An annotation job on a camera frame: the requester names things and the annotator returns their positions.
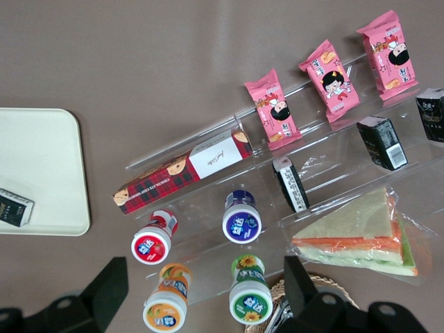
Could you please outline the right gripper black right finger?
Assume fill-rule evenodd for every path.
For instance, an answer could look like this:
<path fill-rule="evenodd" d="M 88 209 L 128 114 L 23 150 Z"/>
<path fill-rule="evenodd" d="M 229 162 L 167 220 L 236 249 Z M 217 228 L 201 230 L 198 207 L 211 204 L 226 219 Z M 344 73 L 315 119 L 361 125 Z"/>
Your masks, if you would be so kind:
<path fill-rule="evenodd" d="M 427 331 L 397 303 L 374 302 L 362 311 L 335 293 L 319 292 L 296 256 L 284 258 L 284 290 L 293 317 L 285 320 L 277 332 Z"/>

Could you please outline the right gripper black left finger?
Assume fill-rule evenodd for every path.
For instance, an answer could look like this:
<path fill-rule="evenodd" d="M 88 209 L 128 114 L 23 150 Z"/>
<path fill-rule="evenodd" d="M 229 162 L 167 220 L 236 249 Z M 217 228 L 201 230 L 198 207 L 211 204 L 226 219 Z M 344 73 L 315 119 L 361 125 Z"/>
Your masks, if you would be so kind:
<path fill-rule="evenodd" d="M 1 309 L 2 332 L 105 332 L 128 295 L 125 257 L 113 257 L 77 296 L 54 300 L 24 317 L 20 308 Z"/>

